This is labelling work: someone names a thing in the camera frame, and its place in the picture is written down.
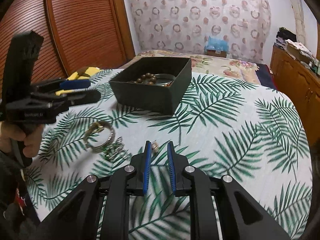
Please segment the person's left hand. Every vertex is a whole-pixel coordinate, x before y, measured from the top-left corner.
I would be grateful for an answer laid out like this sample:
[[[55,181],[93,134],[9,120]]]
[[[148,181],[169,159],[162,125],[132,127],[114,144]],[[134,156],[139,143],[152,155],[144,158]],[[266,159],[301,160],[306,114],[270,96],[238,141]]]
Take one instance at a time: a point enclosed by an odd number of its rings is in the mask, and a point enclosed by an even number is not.
[[[29,135],[26,135],[18,126],[1,121],[1,151],[12,152],[11,140],[23,142],[23,154],[27,158],[35,157],[40,149],[44,125],[39,125]]]

